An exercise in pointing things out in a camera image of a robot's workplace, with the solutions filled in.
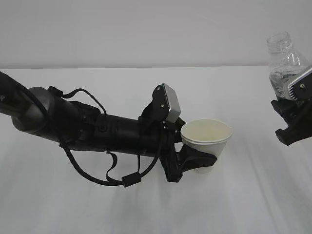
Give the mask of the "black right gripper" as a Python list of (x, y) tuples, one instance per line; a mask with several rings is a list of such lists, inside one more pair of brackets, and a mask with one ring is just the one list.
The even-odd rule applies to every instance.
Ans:
[(282, 117), (287, 128), (276, 130), (280, 142), (289, 146), (295, 142), (312, 137), (312, 101), (272, 100), (273, 109)]

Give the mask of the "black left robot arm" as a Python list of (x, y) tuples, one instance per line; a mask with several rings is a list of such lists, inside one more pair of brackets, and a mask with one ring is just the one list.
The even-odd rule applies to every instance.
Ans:
[[(213, 166), (215, 154), (205, 153), (182, 141), (180, 106), (173, 89), (158, 85), (152, 101), (137, 119), (107, 114), (105, 108), (73, 101), (76, 91), (65, 94), (51, 86), (26, 88), (5, 73), (0, 75), (0, 111), (11, 117), (19, 131), (57, 142), (65, 151), (74, 169), (87, 180), (104, 186), (128, 187), (141, 182), (156, 162), (160, 161), (168, 182), (179, 182), (185, 171)], [(123, 176), (120, 180), (107, 176), (105, 180), (86, 173), (73, 157), (73, 151), (106, 152), (117, 164), (117, 153), (137, 157), (151, 156), (144, 170)]]

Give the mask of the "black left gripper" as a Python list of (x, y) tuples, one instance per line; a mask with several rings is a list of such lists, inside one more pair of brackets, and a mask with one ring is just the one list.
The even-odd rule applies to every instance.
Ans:
[(198, 151), (187, 144), (183, 144), (177, 153), (176, 143), (181, 143), (180, 131), (186, 124), (180, 117), (175, 123), (167, 121), (152, 124), (151, 135), (157, 136), (156, 153), (151, 164), (140, 173), (141, 177), (146, 176), (160, 161), (168, 182), (178, 183), (183, 173), (200, 168), (211, 168), (217, 161), (217, 157), (210, 153)]

